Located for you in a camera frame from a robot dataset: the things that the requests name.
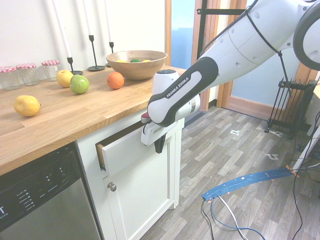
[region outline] blue cable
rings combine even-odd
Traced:
[[[222,225],[228,227],[228,228],[231,228],[231,229],[237,229],[237,230],[245,230],[245,229],[248,229],[248,230],[251,230],[251,231],[254,231],[256,232],[257,234],[259,234],[263,240],[266,240],[266,238],[257,230],[253,229],[253,228],[250,228],[250,227],[234,227],[234,226],[229,226],[221,221],[219,221],[215,215],[215,212],[214,212],[214,202],[216,200],[216,197],[214,199],[212,199],[212,202],[211,202],[211,213],[213,215],[213,217],[215,218],[215,220],[217,220],[219,223],[221,223]]]

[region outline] open drawer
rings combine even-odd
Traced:
[[[109,177],[156,152],[153,144],[145,146],[141,142],[142,129],[143,124],[137,122],[95,145],[100,166]]]

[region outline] vinyl floor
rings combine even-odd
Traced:
[[[264,120],[216,107],[189,117],[182,130],[179,205],[168,210],[142,240],[210,240],[209,225],[201,213],[201,195],[236,177],[286,165],[293,156],[295,141],[288,139],[283,129],[273,127],[271,132],[264,133],[266,126]],[[296,146],[307,142],[306,134],[300,132]],[[312,160],[310,165],[316,163],[317,160]],[[307,173],[320,180],[319,172]],[[303,220],[295,239],[320,240],[320,184],[307,173],[300,171],[295,183]],[[254,228],[267,240],[291,240],[301,223],[293,184],[293,176],[283,177],[251,184],[221,197],[234,212],[240,227]],[[213,221],[207,202],[204,211],[211,219],[215,240],[242,239],[236,230]],[[234,226],[220,200],[215,201],[214,212],[220,221]],[[249,240],[262,239],[253,231],[242,232]]]

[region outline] mason jar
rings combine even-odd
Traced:
[[[49,82],[57,81],[57,73],[60,71],[60,61],[48,60],[43,61],[42,66],[45,71],[46,78]]]
[[[14,66],[0,67],[0,84],[4,90],[11,91],[21,87],[16,70]]]
[[[23,63],[16,66],[26,86],[37,85],[40,83],[35,63]]]

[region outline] dishwasher control panel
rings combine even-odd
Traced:
[[[0,176],[0,232],[81,178],[75,154],[64,147]]]

